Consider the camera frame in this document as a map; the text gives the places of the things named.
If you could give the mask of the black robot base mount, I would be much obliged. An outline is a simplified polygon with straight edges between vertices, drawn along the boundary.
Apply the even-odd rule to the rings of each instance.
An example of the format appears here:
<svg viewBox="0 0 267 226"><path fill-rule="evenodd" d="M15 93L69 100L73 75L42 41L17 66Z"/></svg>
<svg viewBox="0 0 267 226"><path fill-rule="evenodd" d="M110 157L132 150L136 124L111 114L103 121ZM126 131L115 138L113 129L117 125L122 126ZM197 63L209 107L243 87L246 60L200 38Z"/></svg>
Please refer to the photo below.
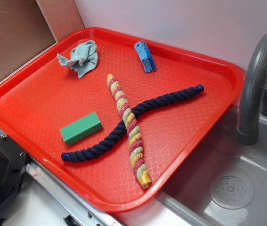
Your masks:
<svg viewBox="0 0 267 226"><path fill-rule="evenodd" d="M0 136L0 206L20 192L27 152L13 139Z"/></svg>

